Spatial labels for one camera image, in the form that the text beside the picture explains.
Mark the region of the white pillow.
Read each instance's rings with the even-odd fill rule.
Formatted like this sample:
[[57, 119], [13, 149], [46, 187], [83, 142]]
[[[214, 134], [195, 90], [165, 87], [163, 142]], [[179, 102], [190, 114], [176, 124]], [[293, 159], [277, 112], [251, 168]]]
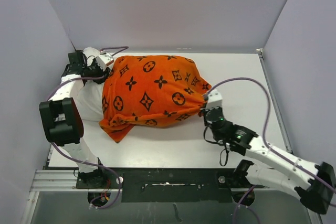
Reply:
[[104, 83], [97, 84], [89, 80], [79, 91], [74, 101], [82, 120], [99, 122], [103, 119], [103, 87]]

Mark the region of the orange patterned plush pillowcase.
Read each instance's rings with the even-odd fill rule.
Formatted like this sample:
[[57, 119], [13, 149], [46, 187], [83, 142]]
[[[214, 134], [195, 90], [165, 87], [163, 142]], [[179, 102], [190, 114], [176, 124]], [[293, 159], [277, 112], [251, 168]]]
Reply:
[[167, 127], [201, 115], [211, 89], [196, 63], [181, 56], [122, 56], [102, 90], [100, 127], [119, 143], [136, 125]]

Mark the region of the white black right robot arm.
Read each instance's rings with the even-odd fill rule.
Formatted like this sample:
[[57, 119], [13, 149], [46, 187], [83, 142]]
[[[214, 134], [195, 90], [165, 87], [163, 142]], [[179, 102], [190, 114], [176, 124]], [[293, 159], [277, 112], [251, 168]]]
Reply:
[[327, 213], [335, 194], [333, 166], [306, 161], [266, 142], [256, 132], [226, 120], [217, 103], [202, 105], [201, 115], [205, 128], [211, 130], [212, 144], [244, 156], [234, 173], [238, 186], [273, 188], [294, 196], [315, 213]]

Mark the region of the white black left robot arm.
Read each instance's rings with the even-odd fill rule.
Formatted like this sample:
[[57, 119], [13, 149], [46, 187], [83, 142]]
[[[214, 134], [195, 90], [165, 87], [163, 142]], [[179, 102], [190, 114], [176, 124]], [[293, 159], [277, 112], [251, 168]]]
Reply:
[[84, 126], [74, 99], [87, 81], [104, 82], [114, 60], [107, 53], [86, 56], [80, 50], [69, 53], [68, 60], [60, 85], [39, 104], [39, 113], [47, 141], [59, 154], [77, 164], [80, 181], [100, 188], [105, 185], [107, 175], [100, 159], [83, 139]]

